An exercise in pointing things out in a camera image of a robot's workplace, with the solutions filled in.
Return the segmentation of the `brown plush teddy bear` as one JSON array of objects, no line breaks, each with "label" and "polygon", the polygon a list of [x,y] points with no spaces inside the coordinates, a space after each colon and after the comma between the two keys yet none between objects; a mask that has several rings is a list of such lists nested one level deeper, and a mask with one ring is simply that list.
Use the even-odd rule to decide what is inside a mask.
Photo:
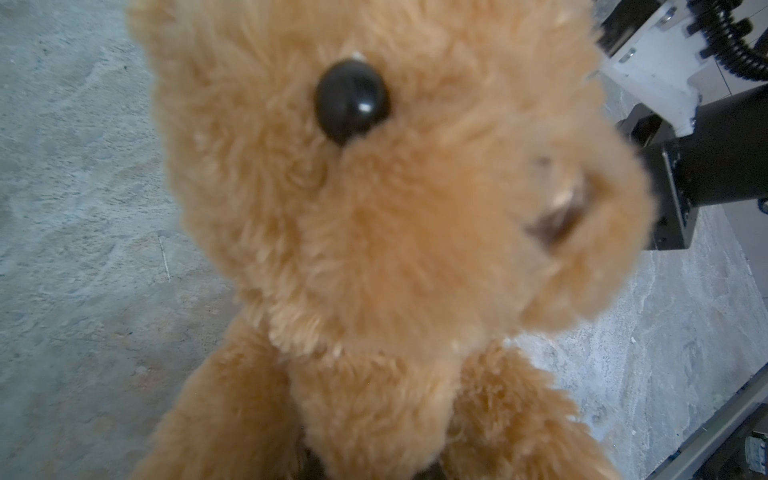
[{"label": "brown plush teddy bear", "polygon": [[132,1],[240,311],[137,479],[615,479],[508,339],[611,303],[656,202],[589,1]]}]

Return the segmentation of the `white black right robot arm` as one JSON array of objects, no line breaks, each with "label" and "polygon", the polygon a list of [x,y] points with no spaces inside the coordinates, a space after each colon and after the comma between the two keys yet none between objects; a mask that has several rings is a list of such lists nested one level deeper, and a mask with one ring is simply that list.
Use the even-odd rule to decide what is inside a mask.
[{"label": "white black right robot arm", "polygon": [[637,99],[619,131],[658,203],[648,247],[683,250],[702,207],[767,207],[767,38],[738,1],[620,1],[601,23],[601,74]]}]

